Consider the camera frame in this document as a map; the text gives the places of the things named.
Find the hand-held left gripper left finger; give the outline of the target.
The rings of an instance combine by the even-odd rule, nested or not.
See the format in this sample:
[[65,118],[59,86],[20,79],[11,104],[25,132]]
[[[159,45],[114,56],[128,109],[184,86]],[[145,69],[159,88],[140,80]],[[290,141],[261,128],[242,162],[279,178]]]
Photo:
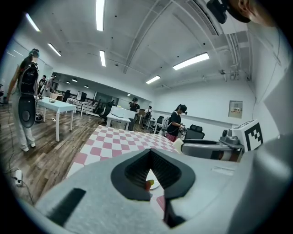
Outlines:
[[111,182],[111,172],[119,163],[135,156],[132,151],[105,161],[91,163],[55,185],[35,208],[51,218],[58,205],[74,188],[85,191],[64,228],[76,234],[166,234],[169,227],[149,202],[129,200]]

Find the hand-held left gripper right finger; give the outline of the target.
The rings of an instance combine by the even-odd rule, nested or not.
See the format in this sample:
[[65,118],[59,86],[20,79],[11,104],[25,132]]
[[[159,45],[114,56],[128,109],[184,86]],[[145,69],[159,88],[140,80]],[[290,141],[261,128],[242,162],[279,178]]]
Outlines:
[[195,181],[188,192],[170,202],[173,214],[183,221],[176,227],[231,228],[245,189],[245,156],[239,162],[230,162],[161,149],[158,152],[189,166],[195,174]]

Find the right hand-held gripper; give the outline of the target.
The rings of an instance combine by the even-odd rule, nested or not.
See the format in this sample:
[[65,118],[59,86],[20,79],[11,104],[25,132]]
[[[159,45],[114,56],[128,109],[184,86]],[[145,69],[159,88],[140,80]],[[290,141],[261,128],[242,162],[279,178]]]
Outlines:
[[183,140],[180,149],[185,155],[211,160],[229,160],[230,148],[255,150],[263,144],[258,120],[250,120],[232,129],[224,130],[218,141],[203,139]]

